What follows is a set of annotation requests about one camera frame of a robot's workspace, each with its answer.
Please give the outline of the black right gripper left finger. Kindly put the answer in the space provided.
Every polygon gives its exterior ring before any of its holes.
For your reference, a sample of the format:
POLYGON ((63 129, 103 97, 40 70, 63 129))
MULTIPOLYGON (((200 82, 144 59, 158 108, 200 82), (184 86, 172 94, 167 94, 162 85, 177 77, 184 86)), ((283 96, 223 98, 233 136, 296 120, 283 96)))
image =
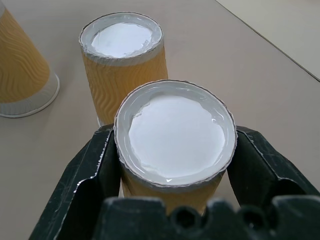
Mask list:
POLYGON ((31 240, 90 240, 104 199, 116 197, 121 170, 113 125, 100 127, 66 166, 31 240))

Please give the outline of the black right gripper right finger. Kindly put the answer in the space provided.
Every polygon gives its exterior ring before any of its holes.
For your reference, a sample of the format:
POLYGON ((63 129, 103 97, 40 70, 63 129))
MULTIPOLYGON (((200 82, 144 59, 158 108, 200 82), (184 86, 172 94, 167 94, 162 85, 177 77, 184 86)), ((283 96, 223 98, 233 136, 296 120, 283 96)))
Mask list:
POLYGON ((237 146, 227 167, 240 206, 266 208, 276 196, 319 196, 319 191, 258 131, 237 126, 237 146))

